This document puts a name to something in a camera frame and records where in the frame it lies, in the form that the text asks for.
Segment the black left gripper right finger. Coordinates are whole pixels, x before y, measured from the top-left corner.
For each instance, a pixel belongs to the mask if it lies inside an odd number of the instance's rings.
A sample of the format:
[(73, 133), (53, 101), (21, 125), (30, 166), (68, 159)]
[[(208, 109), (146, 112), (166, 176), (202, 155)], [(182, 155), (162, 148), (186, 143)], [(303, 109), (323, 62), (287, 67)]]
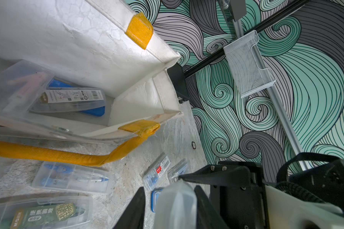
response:
[(220, 214), (214, 209), (201, 186), (194, 188), (197, 197), (197, 229), (228, 229)]

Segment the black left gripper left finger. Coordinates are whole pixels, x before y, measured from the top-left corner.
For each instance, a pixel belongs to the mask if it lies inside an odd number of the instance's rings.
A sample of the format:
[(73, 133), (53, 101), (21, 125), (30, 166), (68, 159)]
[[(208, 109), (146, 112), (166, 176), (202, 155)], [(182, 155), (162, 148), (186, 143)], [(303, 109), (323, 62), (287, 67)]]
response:
[(140, 187), (113, 229), (143, 229), (145, 206), (145, 190), (144, 187)]

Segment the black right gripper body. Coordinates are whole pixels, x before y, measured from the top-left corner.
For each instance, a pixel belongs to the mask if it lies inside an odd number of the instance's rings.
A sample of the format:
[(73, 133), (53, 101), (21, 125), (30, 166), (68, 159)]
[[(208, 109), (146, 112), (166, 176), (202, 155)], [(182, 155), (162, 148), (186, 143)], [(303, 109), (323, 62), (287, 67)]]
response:
[(268, 229), (263, 168), (254, 162), (222, 161), (180, 175), (204, 190), (229, 229)]

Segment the white label compass case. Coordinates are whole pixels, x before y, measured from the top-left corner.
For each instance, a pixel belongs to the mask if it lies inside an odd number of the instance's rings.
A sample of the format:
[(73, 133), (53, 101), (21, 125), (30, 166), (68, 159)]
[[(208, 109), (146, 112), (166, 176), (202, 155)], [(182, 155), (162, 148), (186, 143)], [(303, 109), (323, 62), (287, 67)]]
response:
[(155, 207), (155, 229), (195, 229), (197, 196), (185, 181), (175, 182), (161, 192)]
[(98, 88), (53, 87), (44, 91), (30, 108), (35, 113), (79, 112), (106, 105), (106, 96)]

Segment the green label compass case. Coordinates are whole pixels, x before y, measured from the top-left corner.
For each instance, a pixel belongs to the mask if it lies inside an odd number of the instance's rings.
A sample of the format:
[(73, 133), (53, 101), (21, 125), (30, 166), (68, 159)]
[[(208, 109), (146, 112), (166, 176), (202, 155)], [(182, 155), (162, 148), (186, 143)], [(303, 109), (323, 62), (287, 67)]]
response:
[(86, 229), (93, 198), (59, 196), (0, 203), (0, 229)]

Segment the white canvas tote bag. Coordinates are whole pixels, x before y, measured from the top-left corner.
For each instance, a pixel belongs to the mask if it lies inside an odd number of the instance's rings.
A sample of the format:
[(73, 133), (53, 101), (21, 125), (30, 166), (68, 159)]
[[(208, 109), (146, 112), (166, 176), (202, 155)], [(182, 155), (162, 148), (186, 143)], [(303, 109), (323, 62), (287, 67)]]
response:
[(124, 158), (180, 115), (167, 73), (179, 58), (124, 1), (0, 1), (0, 73), (27, 60), (55, 74), (46, 90), (106, 96), (104, 107), (85, 111), (0, 115), (0, 135), (116, 145), (84, 155), (0, 141), (0, 157), (91, 167)]

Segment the pink compass clear case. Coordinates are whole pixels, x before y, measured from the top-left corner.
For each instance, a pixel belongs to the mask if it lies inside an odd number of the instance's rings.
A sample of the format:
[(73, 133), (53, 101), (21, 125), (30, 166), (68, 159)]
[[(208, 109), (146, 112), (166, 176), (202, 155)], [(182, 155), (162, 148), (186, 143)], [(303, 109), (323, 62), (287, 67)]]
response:
[(0, 115), (27, 113), (54, 76), (52, 71), (27, 60), (21, 60), (2, 71)]

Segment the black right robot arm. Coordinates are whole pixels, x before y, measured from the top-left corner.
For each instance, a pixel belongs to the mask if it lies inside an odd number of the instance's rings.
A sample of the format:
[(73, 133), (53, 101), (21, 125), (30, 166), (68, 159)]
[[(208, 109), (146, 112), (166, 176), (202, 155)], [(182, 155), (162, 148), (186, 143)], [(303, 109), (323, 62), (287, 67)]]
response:
[(300, 153), (275, 183), (254, 162), (223, 161), (180, 179), (195, 183), (200, 229), (344, 229), (344, 160)]

